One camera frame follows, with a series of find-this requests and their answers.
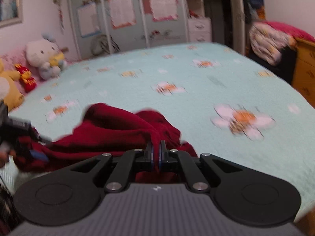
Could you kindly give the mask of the dark red knit sweater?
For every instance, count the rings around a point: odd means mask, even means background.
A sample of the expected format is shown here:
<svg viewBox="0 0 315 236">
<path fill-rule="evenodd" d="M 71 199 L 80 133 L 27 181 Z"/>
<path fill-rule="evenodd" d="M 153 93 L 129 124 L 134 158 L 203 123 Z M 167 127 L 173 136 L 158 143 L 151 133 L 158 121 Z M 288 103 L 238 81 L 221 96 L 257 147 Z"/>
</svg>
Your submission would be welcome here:
<svg viewBox="0 0 315 236">
<path fill-rule="evenodd" d="M 22 147 L 34 150 L 36 154 L 46 155 L 47 160 L 28 158 L 14 151 L 13 160 L 17 168 L 24 172 L 43 173 L 76 164 L 80 161 L 110 153 L 119 157 L 125 151 L 144 149 L 153 144 L 154 168 L 150 172 L 136 175 L 137 183 L 169 183 L 174 173 L 161 173 L 158 169 L 158 150 L 161 141 L 167 149 L 185 151 L 192 157 L 197 154 L 188 142 L 181 142 L 181 132 L 155 110 L 142 110 L 137 113 L 96 103 L 86 111 L 80 125 L 56 142 L 45 146 L 31 140 L 20 138 Z"/>
</svg>

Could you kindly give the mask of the yellow bear plush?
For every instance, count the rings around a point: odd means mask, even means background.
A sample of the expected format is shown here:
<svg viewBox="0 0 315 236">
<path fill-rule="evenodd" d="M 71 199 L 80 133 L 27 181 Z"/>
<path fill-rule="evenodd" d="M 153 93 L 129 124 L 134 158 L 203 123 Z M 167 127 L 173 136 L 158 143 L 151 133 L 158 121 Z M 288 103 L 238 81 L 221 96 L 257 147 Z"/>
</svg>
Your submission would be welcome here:
<svg viewBox="0 0 315 236">
<path fill-rule="evenodd" d="M 8 112 L 22 105 L 25 100 L 15 84 L 20 76 L 16 70 L 5 70 L 4 63 L 0 61 L 1 100 L 7 105 Z"/>
</svg>

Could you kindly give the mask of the red lucky charm ornament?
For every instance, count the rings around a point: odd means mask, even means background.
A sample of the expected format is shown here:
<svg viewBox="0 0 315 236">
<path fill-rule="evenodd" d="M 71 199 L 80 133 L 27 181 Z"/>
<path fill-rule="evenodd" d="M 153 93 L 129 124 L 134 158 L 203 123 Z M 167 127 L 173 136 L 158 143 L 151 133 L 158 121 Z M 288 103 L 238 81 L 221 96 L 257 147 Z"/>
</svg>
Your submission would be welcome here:
<svg viewBox="0 0 315 236">
<path fill-rule="evenodd" d="M 21 86 L 23 87 L 25 92 L 31 92 L 37 86 L 36 80 L 32 76 L 31 71 L 21 64 L 15 64 L 14 67 L 20 73 L 19 82 L 21 83 Z"/>
</svg>

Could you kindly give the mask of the white Hello Kitty plush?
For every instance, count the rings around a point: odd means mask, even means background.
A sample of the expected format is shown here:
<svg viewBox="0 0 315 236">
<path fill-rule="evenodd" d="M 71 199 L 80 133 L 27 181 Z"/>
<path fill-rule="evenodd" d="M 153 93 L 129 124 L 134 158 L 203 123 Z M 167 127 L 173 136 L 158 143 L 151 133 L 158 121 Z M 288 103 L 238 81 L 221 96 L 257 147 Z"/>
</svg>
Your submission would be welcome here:
<svg viewBox="0 0 315 236">
<path fill-rule="evenodd" d="M 56 44 L 56 40 L 48 34 L 43 34 L 40 40 L 26 44 L 26 59 L 38 70 L 42 80 L 58 77 L 68 68 L 63 51 Z"/>
</svg>

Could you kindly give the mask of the light green quilted bedspread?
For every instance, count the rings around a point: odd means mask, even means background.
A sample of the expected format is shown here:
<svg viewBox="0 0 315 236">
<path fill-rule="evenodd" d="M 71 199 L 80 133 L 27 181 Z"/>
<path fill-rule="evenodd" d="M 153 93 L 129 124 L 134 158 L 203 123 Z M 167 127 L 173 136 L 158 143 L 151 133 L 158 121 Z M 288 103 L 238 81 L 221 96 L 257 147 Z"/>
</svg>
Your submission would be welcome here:
<svg viewBox="0 0 315 236">
<path fill-rule="evenodd" d="M 178 44 L 72 64 L 42 83 L 11 115 L 56 140 L 88 105 L 163 114 L 197 154 L 294 185 L 297 218 L 314 208 L 314 108 L 289 84 L 223 45 Z"/>
</svg>

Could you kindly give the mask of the blue-framed paper poster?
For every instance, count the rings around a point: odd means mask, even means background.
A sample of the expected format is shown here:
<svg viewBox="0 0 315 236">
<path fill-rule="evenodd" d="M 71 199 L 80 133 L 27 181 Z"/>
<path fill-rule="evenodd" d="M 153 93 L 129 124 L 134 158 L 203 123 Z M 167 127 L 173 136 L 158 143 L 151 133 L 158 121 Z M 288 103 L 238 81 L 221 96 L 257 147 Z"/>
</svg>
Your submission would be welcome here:
<svg viewBox="0 0 315 236">
<path fill-rule="evenodd" d="M 97 5 L 95 2 L 77 8 L 77 19 L 82 38 L 93 36 L 101 32 Z"/>
</svg>

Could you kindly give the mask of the white drawer cabinet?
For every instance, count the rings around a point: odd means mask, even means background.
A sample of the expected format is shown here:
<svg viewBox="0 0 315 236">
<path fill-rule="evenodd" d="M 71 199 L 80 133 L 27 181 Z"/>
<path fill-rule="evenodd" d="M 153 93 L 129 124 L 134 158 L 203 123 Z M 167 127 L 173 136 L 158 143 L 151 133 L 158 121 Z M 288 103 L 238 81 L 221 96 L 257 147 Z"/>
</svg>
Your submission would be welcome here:
<svg viewBox="0 0 315 236">
<path fill-rule="evenodd" d="M 190 18 L 188 19 L 188 32 L 190 42 L 212 42 L 211 19 Z"/>
</svg>

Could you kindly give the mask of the grey sliding-door wardrobe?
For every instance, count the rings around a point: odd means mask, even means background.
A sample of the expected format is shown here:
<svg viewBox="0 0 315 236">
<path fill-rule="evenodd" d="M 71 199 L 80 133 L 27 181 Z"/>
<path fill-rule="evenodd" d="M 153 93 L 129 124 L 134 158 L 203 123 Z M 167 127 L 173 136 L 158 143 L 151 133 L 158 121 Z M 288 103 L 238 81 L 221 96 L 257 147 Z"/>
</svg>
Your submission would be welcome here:
<svg viewBox="0 0 315 236">
<path fill-rule="evenodd" d="M 188 41 L 184 0 L 68 0 L 80 59 Z"/>
</svg>

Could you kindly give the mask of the wooden bedside cabinet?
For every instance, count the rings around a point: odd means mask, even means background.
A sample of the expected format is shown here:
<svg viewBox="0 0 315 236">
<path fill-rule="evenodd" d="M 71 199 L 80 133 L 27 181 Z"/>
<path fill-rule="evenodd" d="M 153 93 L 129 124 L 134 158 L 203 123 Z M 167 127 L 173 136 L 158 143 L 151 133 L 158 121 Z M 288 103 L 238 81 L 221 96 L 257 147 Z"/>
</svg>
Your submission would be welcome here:
<svg viewBox="0 0 315 236">
<path fill-rule="evenodd" d="M 314 42 L 296 40 L 297 58 L 292 86 L 312 107 L 315 103 L 315 47 Z"/>
</svg>

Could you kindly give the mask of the white door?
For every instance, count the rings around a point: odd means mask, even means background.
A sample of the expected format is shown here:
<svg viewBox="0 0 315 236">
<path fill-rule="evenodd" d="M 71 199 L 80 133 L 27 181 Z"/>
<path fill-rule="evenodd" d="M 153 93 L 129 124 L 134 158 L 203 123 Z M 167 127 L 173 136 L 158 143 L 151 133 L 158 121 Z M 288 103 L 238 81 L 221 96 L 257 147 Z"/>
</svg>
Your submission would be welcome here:
<svg viewBox="0 0 315 236">
<path fill-rule="evenodd" d="M 233 25 L 233 49 L 245 55 L 246 53 L 246 26 L 243 0 L 230 0 Z"/>
</svg>

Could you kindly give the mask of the orange-framed paper poster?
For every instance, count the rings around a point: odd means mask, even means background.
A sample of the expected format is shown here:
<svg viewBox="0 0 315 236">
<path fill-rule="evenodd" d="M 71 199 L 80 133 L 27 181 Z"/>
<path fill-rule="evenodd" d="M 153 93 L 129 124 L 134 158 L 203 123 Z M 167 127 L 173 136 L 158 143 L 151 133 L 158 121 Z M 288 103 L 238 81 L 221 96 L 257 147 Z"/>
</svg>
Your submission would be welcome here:
<svg viewBox="0 0 315 236">
<path fill-rule="evenodd" d="M 133 0 L 107 0 L 113 29 L 134 26 L 136 16 Z"/>
</svg>

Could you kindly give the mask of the rolled floral quilt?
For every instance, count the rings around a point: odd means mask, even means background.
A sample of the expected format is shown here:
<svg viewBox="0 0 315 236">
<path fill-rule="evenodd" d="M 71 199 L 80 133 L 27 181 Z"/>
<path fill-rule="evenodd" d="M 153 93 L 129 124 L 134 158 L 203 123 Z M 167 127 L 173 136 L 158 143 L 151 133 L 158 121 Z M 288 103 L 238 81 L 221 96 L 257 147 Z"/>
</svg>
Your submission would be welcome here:
<svg viewBox="0 0 315 236">
<path fill-rule="evenodd" d="M 284 48 L 295 50 L 296 47 L 296 40 L 292 35 L 262 22 L 252 25 L 249 38 L 254 53 L 270 65 L 277 65 L 281 61 Z"/>
</svg>

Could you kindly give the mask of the pink-framed paper poster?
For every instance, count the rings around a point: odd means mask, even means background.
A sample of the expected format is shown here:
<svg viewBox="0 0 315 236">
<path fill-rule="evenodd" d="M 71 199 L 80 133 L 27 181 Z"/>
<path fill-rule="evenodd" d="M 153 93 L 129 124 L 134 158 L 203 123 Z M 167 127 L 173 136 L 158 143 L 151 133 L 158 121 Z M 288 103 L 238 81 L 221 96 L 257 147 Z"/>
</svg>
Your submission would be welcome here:
<svg viewBox="0 0 315 236">
<path fill-rule="evenodd" d="M 178 20 L 177 0 L 149 0 L 154 22 Z"/>
</svg>

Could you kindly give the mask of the pink red pillow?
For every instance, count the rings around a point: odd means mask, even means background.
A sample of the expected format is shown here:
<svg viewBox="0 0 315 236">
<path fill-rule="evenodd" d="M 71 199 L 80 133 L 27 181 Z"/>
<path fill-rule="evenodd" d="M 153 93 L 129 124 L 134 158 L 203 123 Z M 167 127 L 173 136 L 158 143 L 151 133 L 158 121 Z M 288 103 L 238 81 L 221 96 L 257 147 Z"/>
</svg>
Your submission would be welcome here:
<svg viewBox="0 0 315 236">
<path fill-rule="evenodd" d="M 263 21 L 263 23 L 266 23 L 267 25 L 274 28 L 275 30 L 285 32 L 288 35 L 292 35 L 294 38 L 303 39 L 310 42 L 315 42 L 314 37 L 310 35 L 309 33 L 307 33 L 306 31 L 303 31 L 299 28 L 288 25 L 286 23 L 275 22 L 275 21 Z"/>
</svg>

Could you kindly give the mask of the hanging wall ornament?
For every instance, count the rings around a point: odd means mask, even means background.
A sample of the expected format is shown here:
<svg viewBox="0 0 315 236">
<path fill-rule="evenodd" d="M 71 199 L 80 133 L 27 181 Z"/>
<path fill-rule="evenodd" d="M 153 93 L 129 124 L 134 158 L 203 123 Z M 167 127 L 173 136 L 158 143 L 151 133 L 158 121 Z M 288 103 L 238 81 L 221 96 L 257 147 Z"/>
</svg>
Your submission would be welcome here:
<svg viewBox="0 0 315 236">
<path fill-rule="evenodd" d="M 60 31 L 61 34 L 64 34 L 64 18 L 62 13 L 62 0 L 53 0 L 53 3 L 57 6 L 58 9 L 58 19 L 59 19 L 59 25 L 60 25 Z"/>
</svg>

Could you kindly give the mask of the framed wall picture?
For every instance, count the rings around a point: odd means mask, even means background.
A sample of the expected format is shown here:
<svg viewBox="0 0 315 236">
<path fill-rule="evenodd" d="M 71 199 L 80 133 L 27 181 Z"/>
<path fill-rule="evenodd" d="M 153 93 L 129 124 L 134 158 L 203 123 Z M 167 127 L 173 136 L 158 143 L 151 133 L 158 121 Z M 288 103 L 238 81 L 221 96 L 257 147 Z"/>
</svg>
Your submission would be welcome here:
<svg viewBox="0 0 315 236">
<path fill-rule="evenodd" d="M 1 0 L 1 28 L 22 23 L 22 0 Z"/>
</svg>

